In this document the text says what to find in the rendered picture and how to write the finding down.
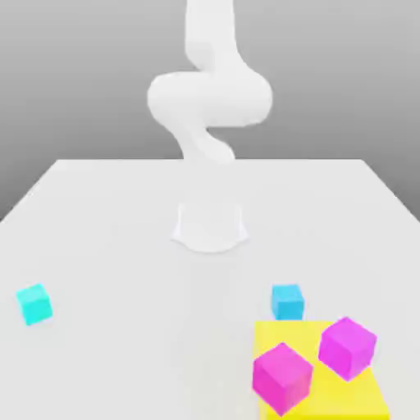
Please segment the small blue cube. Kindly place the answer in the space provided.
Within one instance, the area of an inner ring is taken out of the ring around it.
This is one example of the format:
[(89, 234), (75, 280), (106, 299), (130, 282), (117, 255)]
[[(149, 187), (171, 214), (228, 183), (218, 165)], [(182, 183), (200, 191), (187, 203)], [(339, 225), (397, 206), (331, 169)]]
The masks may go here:
[(272, 313), (276, 320), (300, 321), (304, 315), (304, 297), (298, 285), (272, 287)]

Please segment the small pink cube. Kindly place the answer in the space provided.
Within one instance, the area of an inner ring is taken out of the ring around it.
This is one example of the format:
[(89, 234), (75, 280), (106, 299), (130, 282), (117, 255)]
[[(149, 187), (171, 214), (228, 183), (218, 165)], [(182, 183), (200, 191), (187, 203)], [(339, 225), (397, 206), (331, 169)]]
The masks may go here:
[(308, 396), (312, 378), (313, 365), (285, 342), (253, 361), (253, 390), (280, 416)]

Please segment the small violet cube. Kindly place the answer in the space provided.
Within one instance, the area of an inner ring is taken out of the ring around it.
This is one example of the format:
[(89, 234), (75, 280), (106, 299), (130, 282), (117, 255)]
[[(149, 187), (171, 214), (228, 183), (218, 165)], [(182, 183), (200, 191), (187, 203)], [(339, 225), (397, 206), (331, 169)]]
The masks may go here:
[(331, 324), (321, 335), (318, 359), (345, 381), (370, 366), (377, 336), (349, 317)]

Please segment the small cyan cube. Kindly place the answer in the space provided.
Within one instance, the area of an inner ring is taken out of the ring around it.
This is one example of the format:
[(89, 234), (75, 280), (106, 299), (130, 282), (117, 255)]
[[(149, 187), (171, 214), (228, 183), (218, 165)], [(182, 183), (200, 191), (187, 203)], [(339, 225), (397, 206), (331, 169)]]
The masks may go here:
[(50, 298), (41, 284), (17, 291), (16, 297), (27, 326), (44, 321), (53, 315)]

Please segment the large yellow box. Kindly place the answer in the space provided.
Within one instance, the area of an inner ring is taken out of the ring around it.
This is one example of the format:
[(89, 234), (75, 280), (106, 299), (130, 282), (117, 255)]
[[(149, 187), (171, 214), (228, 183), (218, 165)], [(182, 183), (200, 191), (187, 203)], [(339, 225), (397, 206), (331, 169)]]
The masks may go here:
[(281, 342), (313, 365), (309, 396), (283, 416), (261, 398), (258, 420), (390, 420), (385, 399), (371, 368), (345, 381), (318, 360), (326, 321), (256, 321), (253, 356), (256, 358)]

